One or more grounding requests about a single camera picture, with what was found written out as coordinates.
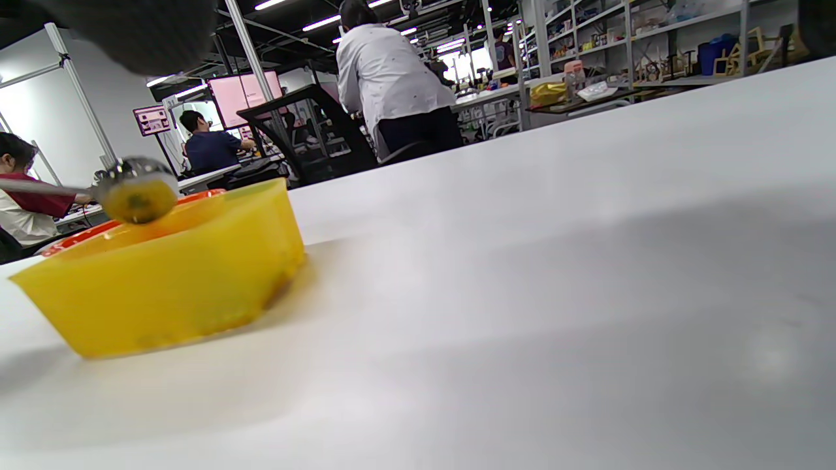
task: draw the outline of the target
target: monitor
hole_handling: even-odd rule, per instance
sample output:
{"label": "monitor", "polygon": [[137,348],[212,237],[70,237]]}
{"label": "monitor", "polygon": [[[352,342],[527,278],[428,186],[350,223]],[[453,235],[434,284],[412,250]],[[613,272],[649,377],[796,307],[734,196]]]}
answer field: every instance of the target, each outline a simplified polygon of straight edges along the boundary
{"label": "monitor", "polygon": [[[264,73],[273,98],[282,97],[282,87],[274,71]],[[238,111],[248,110],[267,102],[254,74],[232,75],[209,79],[209,89],[217,104],[224,129],[235,129],[247,124]]]}
{"label": "monitor", "polygon": [[143,137],[159,134],[171,130],[171,120],[166,107],[162,105],[134,110],[136,124],[140,127]]}

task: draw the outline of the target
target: pink screen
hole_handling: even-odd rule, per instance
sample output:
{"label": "pink screen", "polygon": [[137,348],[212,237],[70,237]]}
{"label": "pink screen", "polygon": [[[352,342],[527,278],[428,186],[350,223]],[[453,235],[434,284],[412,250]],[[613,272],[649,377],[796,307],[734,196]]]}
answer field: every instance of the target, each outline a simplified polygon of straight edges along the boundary
{"label": "pink screen", "polygon": [[[276,72],[265,72],[270,91],[274,98],[282,96],[282,87],[278,82]],[[210,79],[209,87],[215,95],[218,113],[221,115],[224,127],[231,129],[245,125],[247,121],[237,114],[238,111],[248,110],[254,106],[263,105],[267,101],[258,86],[258,80],[253,74],[240,77],[221,77]]]}

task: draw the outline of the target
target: dark blue shirt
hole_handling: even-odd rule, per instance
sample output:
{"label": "dark blue shirt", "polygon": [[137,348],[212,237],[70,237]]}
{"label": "dark blue shirt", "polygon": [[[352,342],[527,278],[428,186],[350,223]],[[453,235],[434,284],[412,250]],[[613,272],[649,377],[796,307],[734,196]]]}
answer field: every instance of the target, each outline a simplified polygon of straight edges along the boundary
{"label": "dark blue shirt", "polygon": [[241,141],[222,130],[198,132],[186,142],[191,170],[198,175],[237,165],[239,150]]}

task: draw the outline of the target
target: cable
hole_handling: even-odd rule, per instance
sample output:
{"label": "cable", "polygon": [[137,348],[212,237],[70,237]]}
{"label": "cable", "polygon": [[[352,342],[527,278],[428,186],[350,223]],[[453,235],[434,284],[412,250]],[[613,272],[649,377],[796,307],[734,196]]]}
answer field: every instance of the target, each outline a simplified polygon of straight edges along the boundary
{"label": "cable", "polygon": [[81,215],[84,216],[84,221],[87,222],[87,228],[93,228],[93,224],[90,223],[90,219],[87,218],[87,204],[81,206]]}

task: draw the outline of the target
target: yellow bag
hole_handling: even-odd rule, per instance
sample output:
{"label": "yellow bag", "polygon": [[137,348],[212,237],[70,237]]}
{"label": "yellow bag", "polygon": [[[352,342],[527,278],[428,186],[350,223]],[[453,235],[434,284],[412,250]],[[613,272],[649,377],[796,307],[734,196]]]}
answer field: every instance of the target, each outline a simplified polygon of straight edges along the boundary
{"label": "yellow bag", "polygon": [[551,106],[567,99],[565,83],[539,84],[531,90],[531,106]]}

